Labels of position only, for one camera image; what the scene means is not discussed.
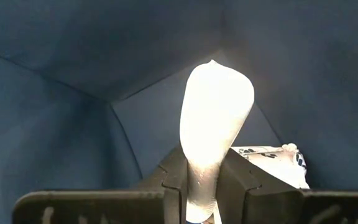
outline black plastic part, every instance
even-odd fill
[[[187,160],[176,147],[133,190],[46,190],[23,196],[13,224],[186,223]]]
[[[299,190],[233,150],[216,189],[222,223],[357,223],[358,192]]]

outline blue fabric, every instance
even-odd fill
[[[109,103],[0,59],[0,223],[34,190],[111,189],[140,178]]]
[[[211,59],[230,66],[226,56],[216,52],[114,105],[144,176],[151,174],[156,162],[179,144],[180,112],[187,79],[197,65]],[[281,143],[255,104],[234,145],[281,146]]]
[[[216,50],[221,11],[220,0],[0,1],[0,57],[116,101]]]
[[[358,1],[225,0],[227,55],[314,188],[358,189]]]

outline glowing white object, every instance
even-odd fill
[[[243,74],[210,61],[191,73],[180,117],[180,142],[188,159],[186,220],[200,223],[216,206],[219,167],[254,104]]]

